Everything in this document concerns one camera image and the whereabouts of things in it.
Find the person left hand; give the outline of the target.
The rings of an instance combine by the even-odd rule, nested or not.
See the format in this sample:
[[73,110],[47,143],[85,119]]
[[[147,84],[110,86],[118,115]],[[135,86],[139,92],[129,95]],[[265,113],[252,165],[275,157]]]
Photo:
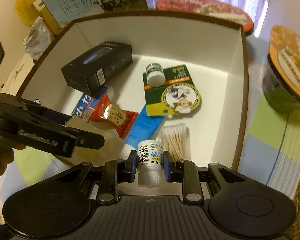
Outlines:
[[24,150],[25,148],[25,145],[17,144],[14,148],[2,153],[0,157],[0,177],[5,173],[7,165],[14,161],[14,150]]

